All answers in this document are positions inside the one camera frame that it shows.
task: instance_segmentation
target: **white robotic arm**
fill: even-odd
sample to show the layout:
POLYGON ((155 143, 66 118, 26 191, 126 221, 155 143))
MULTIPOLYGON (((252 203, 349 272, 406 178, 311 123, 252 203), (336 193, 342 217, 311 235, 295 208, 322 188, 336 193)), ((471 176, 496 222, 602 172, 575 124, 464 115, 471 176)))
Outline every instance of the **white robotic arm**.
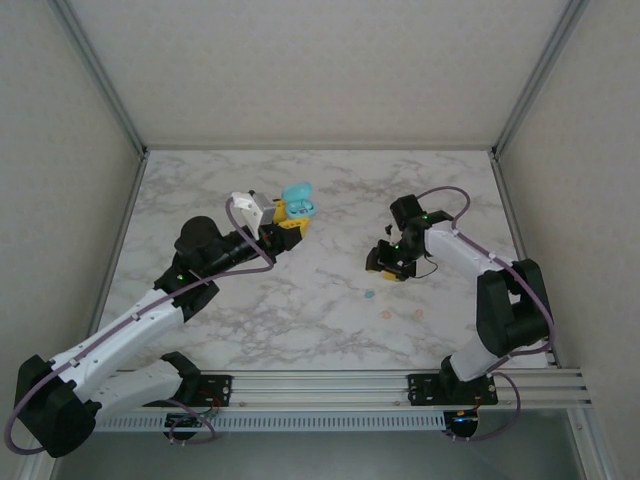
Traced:
POLYGON ((393 244, 378 241, 367 257, 367 270, 405 281, 416 277, 420 259, 433 257, 476 286, 476 333, 443 360, 438 378, 432 379, 423 396, 432 402, 424 404, 473 404, 474 392, 488 386, 484 380, 488 372, 514 350, 550 335, 540 268, 530 259, 513 261, 488 252, 457 231, 448 213, 425 212, 415 195, 398 198, 390 208, 401 239, 393 244))
POLYGON ((188 402, 198 391, 200 371, 173 352, 147 368, 109 378, 141 348, 179 328, 218 293, 217 278, 273 268, 276 256, 299 243, 300 223, 274 223, 276 206, 263 194, 234 193, 226 204, 236 230, 222 236, 208 217, 194 217, 175 242, 171 267, 131 309, 117 320, 48 362, 39 356, 18 373, 16 408, 5 429, 5 442, 16 453, 29 454, 11 440, 19 418, 52 457, 66 455, 113 415, 153 401, 188 402), (241 209, 241 228, 231 207, 241 209), (228 272, 261 256, 268 267, 228 272))
MULTIPOLYGON (((475 285, 478 277, 502 267, 462 240, 458 231, 451 228, 450 221, 437 223, 424 232, 424 244, 427 251, 437 260, 453 267, 469 283, 475 285)), ((509 265, 513 260, 502 256, 509 265)), ((451 367, 458 379, 469 382, 484 375, 500 360, 482 343, 478 333, 467 344, 451 356, 451 367)))

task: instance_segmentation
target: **cyan object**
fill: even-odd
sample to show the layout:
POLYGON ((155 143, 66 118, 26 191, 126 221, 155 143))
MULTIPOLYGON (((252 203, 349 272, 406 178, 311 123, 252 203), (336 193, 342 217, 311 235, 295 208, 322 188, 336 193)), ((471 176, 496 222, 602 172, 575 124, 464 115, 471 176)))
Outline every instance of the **cyan object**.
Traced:
POLYGON ((289 218, 313 217, 316 212, 315 204, 309 199, 313 187, 309 182, 289 185, 282 191, 282 200, 287 203, 286 212, 289 218))

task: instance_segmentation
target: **black bracket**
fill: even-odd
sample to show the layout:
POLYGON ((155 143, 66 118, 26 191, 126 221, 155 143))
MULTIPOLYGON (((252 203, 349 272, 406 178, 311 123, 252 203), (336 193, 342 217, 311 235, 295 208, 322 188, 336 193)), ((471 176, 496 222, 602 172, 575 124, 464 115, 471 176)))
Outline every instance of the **black bracket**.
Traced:
POLYGON ((198 382, 198 392, 188 403, 190 407, 207 407, 211 405, 210 398, 219 401, 221 407, 228 407, 231 399, 231 375, 201 375, 198 382))
POLYGON ((498 395, 493 377, 482 376, 470 382, 459 382, 454 390, 445 389, 439 373, 407 375, 409 402, 412 406, 496 405, 498 395))

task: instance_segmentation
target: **yellow object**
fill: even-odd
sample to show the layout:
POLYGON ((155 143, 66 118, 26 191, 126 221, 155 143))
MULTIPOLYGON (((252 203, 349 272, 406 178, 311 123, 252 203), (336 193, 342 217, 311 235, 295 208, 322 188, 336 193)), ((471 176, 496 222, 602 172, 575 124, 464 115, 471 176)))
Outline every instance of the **yellow object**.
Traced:
POLYGON ((282 223, 287 220, 287 202, 276 200, 276 213, 273 214, 273 223, 282 223))
POLYGON ((300 234, 302 238, 307 234, 307 229, 309 228, 309 224, 311 223, 311 219, 309 218, 290 218, 289 220, 285 220, 284 222, 279 222, 282 228, 296 228, 300 227, 300 234))
POLYGON ((395 276, 395 274, 391 273, 391 272, 384 272, 382 274, 382 278, 384 278, 385 280, 391 280, 392 282, 399 282, 400 280, 398 280, 398 277, 395 276))
POLYGON ((282 228, 300 227, 302 238, 307 234, 310 218, 287 218, 287 202, 284 200, 276 200, 276 213, 273 214, 273 223, 277 223, 282 228))

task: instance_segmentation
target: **marble surface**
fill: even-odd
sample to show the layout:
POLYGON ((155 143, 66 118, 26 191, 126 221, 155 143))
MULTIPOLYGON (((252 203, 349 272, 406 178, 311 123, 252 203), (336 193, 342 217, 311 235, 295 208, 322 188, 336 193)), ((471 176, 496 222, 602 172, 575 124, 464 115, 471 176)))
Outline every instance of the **marble surface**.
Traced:
MULTIPOLYGON (((472 196, 461 228, 514 257, 484 152, 153 152, 101 325, 135 303, 169 266, 190 217, 208 215, 225 234, 231 224, 223 205, 231 191, 278 197, 300 181, 313 184, 319 209, 302 243, 268 273, 219 280, 220 293, 202 312, 129 367, 178 350, 201 369, 437 368, 464 345, 474 330, 473 285, 447 265, 425 279, 396 283, 365 272, 364 263, 385 238, 393 200, 446 184, 472 196), (365 297, 367 290, 373 298, 365 297)), ((455 213, 463 203, 455 192, 422 199, 428 211, 455 213)), ((545 365, 538 355, 512 366, 545 365)))

